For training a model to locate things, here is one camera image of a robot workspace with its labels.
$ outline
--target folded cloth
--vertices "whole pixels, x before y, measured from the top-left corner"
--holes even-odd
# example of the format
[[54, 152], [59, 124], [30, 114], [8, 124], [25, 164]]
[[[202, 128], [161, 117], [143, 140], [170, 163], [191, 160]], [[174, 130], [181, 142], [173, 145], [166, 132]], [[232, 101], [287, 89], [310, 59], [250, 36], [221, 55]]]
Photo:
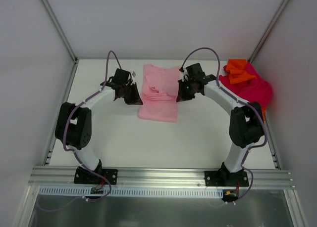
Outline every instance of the folded cloth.
[[260, 75], [257, 74], [250, 62], [247, 63], [245, 71], [256, 78], [243, 81], [238, 84], [231, 84], [229, 75], [220, 75], [219, 80], [224, 86], [226, 86], [230, 91], [239, 97], [248, 100], [249, 102], [257, 101], [263, 108], [262, 114], [264, 117], [265, 108], [269, 104], [273, 95], [273, 89], [267, 81], [262, 79]]
[[245, 59], [229, 59], [228, 64], [224, 67], [224, 70], [229, 73], [230, 84], [238, 84], [250, 79], [255, 79], [256, 76], [251, 75], [246, 70], [248, 62]]
[[145, 120], [177, 122], [179, 67], [143, 66], [142, 101], [138, 116]]

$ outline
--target gray wall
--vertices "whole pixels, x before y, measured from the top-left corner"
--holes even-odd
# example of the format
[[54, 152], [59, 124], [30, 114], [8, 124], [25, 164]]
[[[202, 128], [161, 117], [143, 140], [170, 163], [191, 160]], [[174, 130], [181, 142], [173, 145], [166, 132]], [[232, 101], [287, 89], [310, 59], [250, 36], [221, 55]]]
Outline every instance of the gray wall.
[[317, 0], [292, 0], [255, 60], [272, 83], [268, 118], [310, 226], [317, 223]]
[[[77, 56], [251, 55], [281, 0], [49, 0]], [[214, 59], [209, 51], [193, 58]]]
[[12, 226], [72, 61], [39, 0], [0, 0], [0, 226]]

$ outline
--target black mounting plate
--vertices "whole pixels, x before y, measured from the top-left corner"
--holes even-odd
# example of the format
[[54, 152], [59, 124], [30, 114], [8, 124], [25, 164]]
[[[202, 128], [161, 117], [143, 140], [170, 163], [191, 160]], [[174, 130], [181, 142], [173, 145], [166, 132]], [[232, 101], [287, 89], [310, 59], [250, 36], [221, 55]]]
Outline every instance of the black mounting plate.
[[[206, 186], [230, 186], [225, 183], [225, 181], [218, 177], [218, 171], [204, 171], [205, 173], [205, 185]], [[236, 180], [231, 180], [233, 183], [239, 182], [240, 186], [249, 186], [248, 175], [246, 172], [242, 172]]]
[[[105, 176], [111, 185], [117, 184], [118, 169], [103, 169], [101, 175]], [[75, 177], [74, 177], [75, 184], [96, 184], [97, 185], [97, 184], [100, 184], [101, 181], [102, 181], [101, 178], [97, 177], [96, 175], [93, 175], [86, 169], [83, 169], [82, 167], [77, 167]]]

